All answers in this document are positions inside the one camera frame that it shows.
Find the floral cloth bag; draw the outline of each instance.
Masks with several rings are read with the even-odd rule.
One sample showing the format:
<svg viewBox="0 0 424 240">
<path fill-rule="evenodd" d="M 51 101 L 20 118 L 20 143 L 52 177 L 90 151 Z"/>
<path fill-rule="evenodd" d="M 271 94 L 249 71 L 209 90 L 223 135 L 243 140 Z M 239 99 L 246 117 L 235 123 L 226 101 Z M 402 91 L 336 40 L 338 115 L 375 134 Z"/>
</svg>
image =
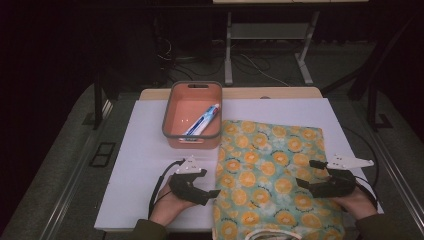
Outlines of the floral cloth bag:
<svg viewBox="0 0 424 240">
<path fill-rule="evenodd" d="M 223 121 L 214 238 L 343 239 L 340 207 L 296 184 L 328 176 L 309 160 L 326 161 L 319 128 Z"/>
</svg>

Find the cable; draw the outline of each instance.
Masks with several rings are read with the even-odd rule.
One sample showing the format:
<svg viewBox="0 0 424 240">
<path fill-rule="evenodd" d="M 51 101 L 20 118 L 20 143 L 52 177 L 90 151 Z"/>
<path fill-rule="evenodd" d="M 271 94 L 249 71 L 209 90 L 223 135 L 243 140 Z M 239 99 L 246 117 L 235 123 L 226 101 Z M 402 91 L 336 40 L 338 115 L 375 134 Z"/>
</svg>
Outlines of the cable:
<svg viewBox="0 0 424 240">
<path fill-rule="evenodd" d="M 250 58 L 248 58 L 246 55 L 244 55 L 244 54 L 240 54 L 240 56 L 243 56 L 243 57 L 244 57 L 244 58 L 246 58 L 249 62 L 251 62 L 251 63 L 252 63 L 252 65 L 253 65 L 253 66 L 255 66 L 255 67 L 256 67 L 256 69 L 258 69 L 258 71 L 259 71 L 260 73 L 262 73 L 262 75 L 264 75 L 265 77 L 268 77 L 268 78 L 274 79 L 274 80 L 276 80 L 276 81 L 278 81 L 278 82 L 280 82 L 280 83 L 282 83 L 282 84 L 286 85 L 287 87 L 290 87 L 290 85 L 288 85 L 287 83 L 285 83 L 285 82 L 281 81 L 280 79 L 277 79 L 277 78 L 271 77 L 271 76 L 269 76 L 268 74 L 266 74 L 266 73 L 262 72 L 262 71 L 261 71 L 261 70 L 260 70 L 260 69 L 256 66 L 256 64 L 255 64 L 252 60 L 250 60 Z"/>
<path fill-rule="evenodd" d="M 187 70 L 187 71 L 189 71 L 189 72 L 193 73 L 194 75 L 202 76 L 202 77 L 207 77 L 207 76 L 212 76 L 212 75 L 214 75 L 214 74 L 217 74 L 217 73 L 221 70 L 221 68 L 222 68 L 222 65 L 223 65 L 223 64 L 224 64 L 224 59 L 222 59 L 222 61 L 221 61 L 221 63 L 219 64 L 219 66 L 218 66 L 218 69 L 217 69 L 217 70 L 215 70 L 215 71 L 213 71 L 213 72 L 211 72 L 211 73 L 206 73 L 206 74 L 203 74 L 203 73 L 197 73 L 197 72 L 195 72 L 195 71 L 191 70 L 191 69 L 190 69 L 190 68 L 188 68 L 188 67 L 182 66 L 181 64 L 178 64 L 178 65 L 177 65 L 177 67 L 184 68 L 185 70 Z"/>
<path fill-rule="evenodd" d="M 183 70 L 177 69 L 177 68 L 175 68 L 175 67 L 170 68 L 170 70 L 174 70 L 174 71 L 177 71 L 177 72 L 183 73 L 184 75 L 186 75 L 186 76 L 190 79 L 190 81 L 194 81 L 194 79 L 190 76 L 190 74 L 188 74 L 188 73 L 184 72 Z"/>
<path fill-rule="evenodd" d="M 359 135 L 358 133 L 356 133 L 355 131 L 353 131 L 352 129 L 345 127 L 345 126 L 341 126 L 342 128 L 348 130 L 349 132 L 353 133 L 354 135 L 356 135 L 357 137 L 359 137 L 367 146 L 368 148 L 371 150 L 372 155 L 374 157 L 374 162 L 375 162 L 375 179 L 374 182 L 372 184 L 370 184 L 370 186 L 374 189 L 377 186 L 378 183 L 378 178 L 380 176 L 380 165 L 378 163 L 378 158 L 377 158 L 377 154 L 375 153 L 373 147 L 371 146 L 371 144 L 361 135 Z"/>
<path fill-rule="evenodd" d="M 150 215 L 152 215 L 153 208 L 155 207 L 155 199 L 156 199 L 156 196 L 158 195 L 159 188 L 162 185 L 162 182 L 163 182 L 163 179 L 165 178 L 166 173 L 168 173 L 169 169 L 171 169 L 173 166 L 175 166 L 175 165 L 180 165 L 181 166 L 181 164 L 183 164 L 184 162 L 185 162 L 185 159 L 183 159 L 181 161 L 175 161 L 175 162 L 171 163 L 165 169 L 165 171 L 162 173 L 162 175 L 159 177 L 159 179 L 158 179 L 158 181 L 156 183 L 155 189 L 153 190 L 152 197 L 150 198 L 148 218 L 150 218 Z"/>
<path fill-rule="evenodd" d="M 223 53 L 211 53 L 210 57 L 200 57 L 200 56 L 187 56 L 187 57 L 175 57 L 175 64 L 189 64 L 189 63 L 198 63 L 202 62 L 205 59 L 214 59 L 214 58 L 223 58 Z"/>
<path fill-rule="evenodd" d="M 171 51 L 172 51 L 172 44 L 171 44 L 171 42 L 168 39 L 161 38 L 161 37 L 158 38 L 158 40 L 164 40 L 165 42 L 167 42 L 169 48 L 168 48 L 168 51 L 166 51 L 166 53 L 163 54 L 163 56 L 161 54 L 157 54 L 157 56 L 160 57 L 160 58 L 162 58 L 163 60 L 172 61 L 172 58 L 170 56 Z"/>
<path fill-rule="evenodd" d="M 240 72 L 242 72 L 242 73 L 245 73 L 245 74 L 248 74 L 248 75 L 251 75 L 251 76 L 257 76 L 257 75 L 260 75 L 261 73 L 260 72 L 258 72 L 258 70 L 256 69 L 256 68 L 253 68 L 253 69 L 255 69 L 255 72 L 254 73 L 250 73 L 250 72 L 247 72 L 246 70 L 243 70 L 239 65 L 238 65 L 238 62 L 240 62 L 239 60 L 237 60 L 237 58 L 232 58 L 231 59 L 231 63 L 240 71 Z"/>
<path fill-rule="evenodd" d="M 268 70 L 270 70 L 270 69 L 271 69 L 271 64 L 269 63 L 269 61 L 268 61 L 268 60 L 266 60 L 266 59 L 264 59 L 264 58 L 257 58 L 257 59 L 261 59 L 261 60 L 263 60 L 263 61 L 266 63 L 267 67 L 265 67 L 265 68 L 260 68 L 260 67 L 258 66 L 258 64 L 257 64 L 257 63 L 255 63 L 255 64 L 256 64 L 256 66 L 257 66 L 257 68 L 256 68 L 255 66 L 253 66 L 253 67 L 252 67 L 252 64 L 246 64 L 246 63 L 243 63 L 243 62 L 242 62 L 242 61 L 240 61 L 240 60 L 237 60 L 236 58 L 233 58 L 233 60 L 235 60 L 236 62 L 240 62 L 240 64 L 244 65 L 245 67 L 251 68 L 251 69 L 258 70 L 258 68 L 259 68 L 259 70 L 261 70 L 261 71 L 268 71 Z"/>
<path fill-rule="evenodd" d="M 260 56 L 260 58 L 262 58 L 262 59 L 275 59 L 275 58 L 281 57 L 284 54 L 289 53 L 289 52 L 292 52 L 294 54 L 294 52 L 297 52 L 296 49 L 298 49 L 299 47 L 301 47 L 303 45 L 301 42 L 299 42 L 299 43 L 289 43 L 289 44 L 294 44 L 294 46 L 290 46 L 289 48 L 282 49 L 282 47 L 278 46 L 278 41 L 274 41 L 272 47 L 276 48 L 276 49 L 281 49 L 281 50 L 277 50 L 276 53 L 273 53 L 271 56 L 269 56 L 269 54 L 264 53 L 264 50 L 265 50 L 264 45 L 267 45 L 267 42 L 260 43 L 261 47 L 258 50 L 253 49 L 253 48 L 250 49 L 250 50 L 247 50 L 247 49 L 240 49 L 240 50 L 241 51 L 248 51 L 248 52 L 251 53 L 251 55 L 254 55 L 255 57 Z"/>
<path fill-rule="evenodd" d="M 373 200 L 372 200 L 373 205 L 374 205 L 375 209 L 377 209 L 378 199 L 380 199 L 380 198 L 378 197 L 377 191 L 374 189 L 374 187 L 373 187 L 373 186 L 371 186 L 371 184 L 370 184 L 367 180 L 365 180 L 365 179 L 363 179 L 363 178 L 361 178 L 361 177 L 358 177 L 358 176 L 355 176 L 355 178 L 357 178 L 357 179 L 361 179 L 361 180 L 362 180 L 362 181 L 364 181 L 366 184 L 368 184 L 368 186 L 370 186 L 370 187 L 371 187 L 371 189 L 372 189 L 372 191 L 374 192 L 375 196 L 373 196 L 373 195 L 372 195 L 372 193 L 371 193 L 371 192 L 369 192 L 369 191 L 368 191 L 368 189 L 366 189 L 364 186 L 362 186 L 362 185 L 361 185 L 361 184 L 359 184 L 359 183 L 356 183 L 356 186 L 357 186 L 357 187 L 359 187 L 359 189 L 361 189 L 363 192 L 365 192 L 365 194 L 367 194 L 367 195 L 368 195 L 368 198 L 372 198 L 372 199 L 373 199 Z"/>
<path fill-rule="evenodd" d="M 164 195 L 162 195 L 160 198 L 158 198 L 157 200 L 156 200 L 156 202 L 153 204 L 153 205 L 156 205 L 156 203 L 158 203 L 162 198 L 164 198 L 166 195 L 168 195 L 168 194 L 170 194 L 172 191 L 169 191 L 169 192 L 167 192 L 167 193 L 165 193 Z"/>
</svg>

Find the white table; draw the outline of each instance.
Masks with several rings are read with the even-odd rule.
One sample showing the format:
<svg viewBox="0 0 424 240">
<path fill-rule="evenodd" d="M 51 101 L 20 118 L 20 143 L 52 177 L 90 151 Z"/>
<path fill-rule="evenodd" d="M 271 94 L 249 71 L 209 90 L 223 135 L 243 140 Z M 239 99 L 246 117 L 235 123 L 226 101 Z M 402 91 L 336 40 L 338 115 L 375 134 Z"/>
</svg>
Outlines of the white table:
<svg viewBox="0 0 424 240">
<path fill-rule="evenodd" d="M 339 122 L 316 88 L 231 88 L 224 89 L 223 120 L 240 119 L 282 125 L 302 125 L 323 129 L 327 158 L 334 154 L 354 156 Z M 313 98 L 234 99 L 278 95 Z M 169 89 L 146 94 L 144 99 L 167 98 Z M 131 231 L 140 218 L 146 218 L 154 186 L 165 168 L 176 160 L 193 155 L 208 172 L 194 185 L 203 190 L 215 188 L 218 151 L 173 149 L 161 131 L 167 100 L 137 101 L 100 207 L 95 228 L 107 232 Z M 365 177 L 361 169 L 354 175 Z M 212 201 L 183 212 L 168 227 L 171 231 L 210 231 L 213 226 Z"/>
</svg>

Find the hand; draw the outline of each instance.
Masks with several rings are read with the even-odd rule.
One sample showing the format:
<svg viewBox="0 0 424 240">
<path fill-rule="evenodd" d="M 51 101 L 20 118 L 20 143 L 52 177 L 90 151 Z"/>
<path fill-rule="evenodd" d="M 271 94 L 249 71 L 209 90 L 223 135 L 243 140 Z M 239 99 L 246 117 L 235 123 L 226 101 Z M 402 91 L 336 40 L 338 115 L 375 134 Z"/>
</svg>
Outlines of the hand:
<svg viewBox="0 0 424 240">
<path fill-rule="evenodd" d="M 195 203 L 182 200 L 171 192 L 168 178 L 165 186 L 159 191 L 158 200 L 156 200 L 152 215 L 149 220 L 162 226 L 170 224 L 182 211 L 195 206 Z"/>
<path fill-rule="evenodd" d="M 378 214 L 368 196 L 358 187 L 348 196 L 330 199 L 344 207 L 356 220 Z"/>
</svg>

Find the dark sleeve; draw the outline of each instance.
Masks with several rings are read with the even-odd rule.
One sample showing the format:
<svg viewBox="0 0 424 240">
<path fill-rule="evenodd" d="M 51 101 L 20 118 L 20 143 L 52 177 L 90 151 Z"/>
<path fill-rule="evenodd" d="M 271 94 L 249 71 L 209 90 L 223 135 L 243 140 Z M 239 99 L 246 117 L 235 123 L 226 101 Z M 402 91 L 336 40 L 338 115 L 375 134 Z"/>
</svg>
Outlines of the dark sleeve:
<svg viewBox="0 0 424 240">
<path fill-rule="evenodd" d="M 128 240 L 165 240 L 166 229 L 155 222 L 140 219 L 137 221 L 134 230 Z"/>
<path fill-rule="evenodd" d="M 399 228 L 384 214 L 363 218 L 356 222 L 356 227 L 365 240 L 407 239 L 407 236 L 401 234 Z"/>
</svg>

